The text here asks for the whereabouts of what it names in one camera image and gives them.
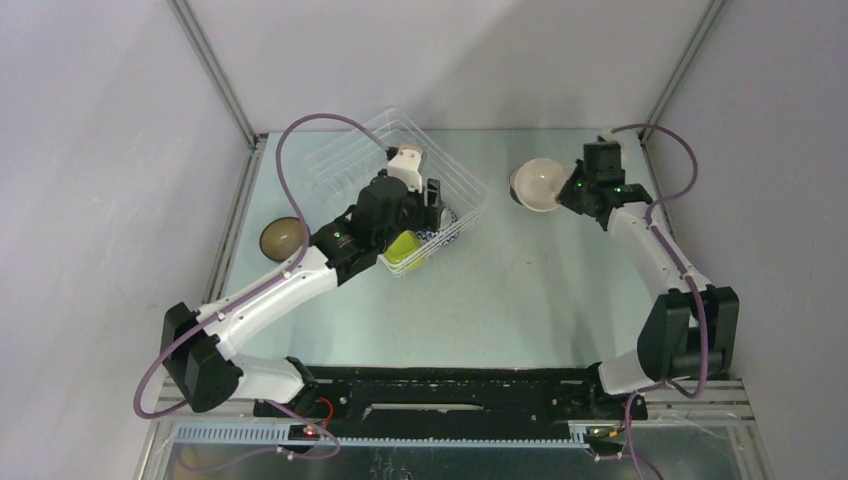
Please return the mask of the blue patterned bowl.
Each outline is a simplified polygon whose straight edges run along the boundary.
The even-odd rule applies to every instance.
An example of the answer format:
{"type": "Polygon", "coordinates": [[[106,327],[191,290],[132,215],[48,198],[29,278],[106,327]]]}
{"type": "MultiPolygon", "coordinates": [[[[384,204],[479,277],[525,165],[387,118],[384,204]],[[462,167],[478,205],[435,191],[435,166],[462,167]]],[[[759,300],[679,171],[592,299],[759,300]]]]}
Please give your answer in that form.
{"type": "Polygon", "coordinates": [[[450,245],[458,238],[453,225],[458,221],[458,215],[450,208],[442,210],[440,229],[438,231],[419,230],[414,233],[421,246],[433,244],[436,248],[450,245]]]}

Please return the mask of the orange bowl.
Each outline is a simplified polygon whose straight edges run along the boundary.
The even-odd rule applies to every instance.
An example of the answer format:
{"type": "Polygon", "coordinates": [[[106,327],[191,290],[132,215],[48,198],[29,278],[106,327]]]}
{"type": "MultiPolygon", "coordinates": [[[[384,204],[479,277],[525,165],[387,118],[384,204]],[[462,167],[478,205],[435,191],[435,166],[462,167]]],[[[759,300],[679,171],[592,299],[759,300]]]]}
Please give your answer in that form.
{"type": "Polygon", "coordinates": [[[536,158],[513,171],[514,188],[523,207],[547,213],[559,206],[559,193],[570,175],[563,164],[549,158],[536,158]]]}

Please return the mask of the dark bowl beige inside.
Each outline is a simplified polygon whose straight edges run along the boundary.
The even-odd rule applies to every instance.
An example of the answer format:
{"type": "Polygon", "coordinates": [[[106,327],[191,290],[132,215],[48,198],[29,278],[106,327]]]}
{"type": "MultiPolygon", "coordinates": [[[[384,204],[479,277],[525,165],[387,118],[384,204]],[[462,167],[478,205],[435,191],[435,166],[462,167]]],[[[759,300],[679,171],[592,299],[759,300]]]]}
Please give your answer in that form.
{"type": "Polygon", "coordinates": [[[297,258],[308,244],[308,227],[298,217],[280,217],[262,230],[259,249],[270,261],[283,263],[297,258]]]}

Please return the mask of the teal blue bowl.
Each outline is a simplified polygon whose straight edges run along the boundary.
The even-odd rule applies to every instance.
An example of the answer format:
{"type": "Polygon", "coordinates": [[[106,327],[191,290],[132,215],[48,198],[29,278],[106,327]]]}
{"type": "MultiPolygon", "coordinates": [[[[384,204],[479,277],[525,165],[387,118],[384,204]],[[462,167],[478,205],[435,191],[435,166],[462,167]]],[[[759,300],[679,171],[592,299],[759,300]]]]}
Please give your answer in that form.
{"type": "Polygon", "coordinates": [[[510,172],[510,175],[508,177],[509,195],[510,195],[510,198],[512,199],[512,201],[514,203],[521,205],[522,203],[521,203],[520,199],[518,198],[516,190],[514,188],[514,177],[515,177],[515,171],[510,172]]]}

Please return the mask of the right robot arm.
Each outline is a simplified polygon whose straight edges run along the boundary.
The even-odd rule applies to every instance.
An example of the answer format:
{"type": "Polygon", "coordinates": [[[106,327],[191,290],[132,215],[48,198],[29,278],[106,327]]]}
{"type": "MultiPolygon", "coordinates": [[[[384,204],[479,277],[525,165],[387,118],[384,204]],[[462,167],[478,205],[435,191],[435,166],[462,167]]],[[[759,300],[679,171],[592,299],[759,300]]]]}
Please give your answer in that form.
{"type": "Polygon", "coordinates": [[[699,272],[669,237],[646,188],[627,183],[620,144],[585,144],[557,201],[595,220],[624,247],[653,300],[635,348],[600,362],[599,380],[583,388],[585,411],[606,418],[620,407],[622,394],[661,383],[677,386],[685,378],[697,380],[690,394],[696,397],[709,377],[727,373],[739,297],[699,272]]]}

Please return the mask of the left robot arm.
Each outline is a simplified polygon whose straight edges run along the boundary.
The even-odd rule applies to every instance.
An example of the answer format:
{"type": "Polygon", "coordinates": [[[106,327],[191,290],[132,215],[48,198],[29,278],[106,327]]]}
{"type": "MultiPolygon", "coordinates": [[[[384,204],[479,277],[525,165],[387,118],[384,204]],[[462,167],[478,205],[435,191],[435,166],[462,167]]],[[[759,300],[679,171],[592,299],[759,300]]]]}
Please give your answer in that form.
{"type": "Polygon", "coordinates": [[[231,398],[254,398],[277,402],[292,416],[311,412],[315,381],[300,360],[274,363],[243,354],[243,347],[289,311],[373,267],[401,234],[438,231],[443,209],[439,180],[412,191],[381,171],[341,216],[253,284],[195,310],[183,302],[170,307],[161,364],[184,405],[203,413],[231,398]]]}

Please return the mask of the green bowl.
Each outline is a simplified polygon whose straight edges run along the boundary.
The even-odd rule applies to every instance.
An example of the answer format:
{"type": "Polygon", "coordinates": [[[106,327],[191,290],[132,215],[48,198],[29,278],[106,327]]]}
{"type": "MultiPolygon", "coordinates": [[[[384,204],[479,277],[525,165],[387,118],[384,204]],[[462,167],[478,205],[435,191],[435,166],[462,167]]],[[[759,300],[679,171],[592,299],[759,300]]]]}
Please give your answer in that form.
{"type": "Polygon", "coordinates": [[[400,234],[383,254],[387,268],[396,276],[417,269],[423,259],[418,257],[414,262],[407,262],[407,259],[414,256],[420,247],[418,237],[411,231],[400,234]]]}

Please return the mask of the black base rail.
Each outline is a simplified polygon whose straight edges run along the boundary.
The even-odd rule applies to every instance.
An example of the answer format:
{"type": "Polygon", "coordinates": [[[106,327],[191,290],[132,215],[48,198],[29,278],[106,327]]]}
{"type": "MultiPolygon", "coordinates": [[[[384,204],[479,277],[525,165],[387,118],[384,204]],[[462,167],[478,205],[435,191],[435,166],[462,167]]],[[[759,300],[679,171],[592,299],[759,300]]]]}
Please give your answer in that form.
{"type": "Polygon", "coordinates": [[[553,439],[579,421],[624,418],[597,369],[312,366],[314,384],[291,403],[353,437],[553,439]]]}

